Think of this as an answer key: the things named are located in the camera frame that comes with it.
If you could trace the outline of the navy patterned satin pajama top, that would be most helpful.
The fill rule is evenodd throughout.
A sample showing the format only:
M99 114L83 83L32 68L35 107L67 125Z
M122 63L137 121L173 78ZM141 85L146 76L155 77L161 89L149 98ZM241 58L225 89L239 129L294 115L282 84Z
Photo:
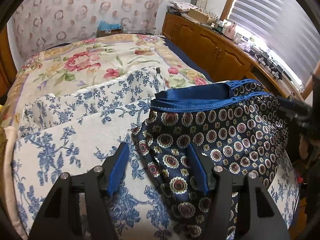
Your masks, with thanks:
M229 81L162 91L148 118L132 129L178 233L200 239L213 198L204 194L204 176L187 152L233 175L253 172L269 187L288 142L280 102L253 80Z

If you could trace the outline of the blue white floral cloth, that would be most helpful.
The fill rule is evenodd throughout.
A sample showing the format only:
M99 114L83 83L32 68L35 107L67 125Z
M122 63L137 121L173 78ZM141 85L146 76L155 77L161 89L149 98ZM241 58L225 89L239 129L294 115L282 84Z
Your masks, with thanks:
M73 94L47 94L25 106L11 166L17 211L27 239L59 176L64 172L80 175L102 165L122 142L129 146L129 161L117 191L105 198L117 239L187 239L178 233L177 220L132 138L132 129L148 118L152 100L166 90L170 89L160 69L143 67ZM286 147L266 189L289 229L299 187ZM232 193L226 239L235 239L238 197ZM79 194L79 204L83 239L92 239L84 193Z

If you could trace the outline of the wooden sideboard cabinet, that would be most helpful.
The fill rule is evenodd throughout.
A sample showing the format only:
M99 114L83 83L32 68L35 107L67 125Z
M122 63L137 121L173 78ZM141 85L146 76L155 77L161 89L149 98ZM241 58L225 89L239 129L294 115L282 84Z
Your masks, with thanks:
M215 31L167 12L162 34L205 70L213 81L256 79L268 92L285 98L292 95L304 101L285 75L281 80L276 79L255 57Z

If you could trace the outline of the white zebra window blind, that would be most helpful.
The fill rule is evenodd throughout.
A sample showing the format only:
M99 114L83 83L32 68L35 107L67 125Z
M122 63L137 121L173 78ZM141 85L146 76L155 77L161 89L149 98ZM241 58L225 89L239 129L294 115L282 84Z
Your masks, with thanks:
M234 0L228 18L262 38L306 85L319 61L319 33L296 0Z

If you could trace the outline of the pink kettle on sideboard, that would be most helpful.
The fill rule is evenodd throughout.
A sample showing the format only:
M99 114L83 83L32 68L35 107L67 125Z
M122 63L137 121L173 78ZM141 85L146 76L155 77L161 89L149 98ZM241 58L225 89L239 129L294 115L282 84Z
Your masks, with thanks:
M235 22L228 26L224 33L225 37L229 38L230 40L234 40L236 36L236 26L237 24Z

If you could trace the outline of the cardboard box on sideboard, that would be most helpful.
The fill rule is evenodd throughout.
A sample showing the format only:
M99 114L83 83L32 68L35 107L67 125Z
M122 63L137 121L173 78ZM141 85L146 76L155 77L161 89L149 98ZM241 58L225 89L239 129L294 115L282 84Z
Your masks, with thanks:
M197 22L206 25L211 25L218 19L218 16L215 13L206 11L202 8L190 9L188 12L188 16L195 19Z

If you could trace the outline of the floral beige bed cover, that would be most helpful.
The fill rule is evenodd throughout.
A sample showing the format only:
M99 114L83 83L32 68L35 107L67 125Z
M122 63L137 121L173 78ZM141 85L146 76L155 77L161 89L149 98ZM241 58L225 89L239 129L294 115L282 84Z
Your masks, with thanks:
M3 127L18 127L23 107L37 98L62 96L143 67L160 68L171 88L205 85L207 72L164 36L116 34L37 53L24 62L1 110Z

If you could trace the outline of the brown louvered wardrobe door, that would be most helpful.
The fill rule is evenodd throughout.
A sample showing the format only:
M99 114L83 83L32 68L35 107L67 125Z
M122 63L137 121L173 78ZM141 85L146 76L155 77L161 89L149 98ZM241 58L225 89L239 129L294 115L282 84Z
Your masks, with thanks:
M4 27L0 34L0 94L3 96L7 94L12 84L15 81L17 69L14 64L7 28Z

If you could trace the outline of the teal item on cardboard box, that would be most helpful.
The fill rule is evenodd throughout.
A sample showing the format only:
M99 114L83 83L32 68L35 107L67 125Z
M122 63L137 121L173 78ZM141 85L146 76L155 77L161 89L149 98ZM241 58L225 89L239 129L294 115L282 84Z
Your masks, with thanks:
M107 23L106 21L100 21L97 28L97 37L105 37L114 34L122 34L123 26L121 23Z

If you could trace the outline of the pink circle patterned curtain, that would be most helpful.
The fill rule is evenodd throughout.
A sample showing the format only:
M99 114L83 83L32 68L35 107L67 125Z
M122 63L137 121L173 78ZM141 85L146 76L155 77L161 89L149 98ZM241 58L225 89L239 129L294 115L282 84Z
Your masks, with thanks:
M24 0L13 15L19 55L32 55L96 35L101 21L126 33L153 33L163 0Z

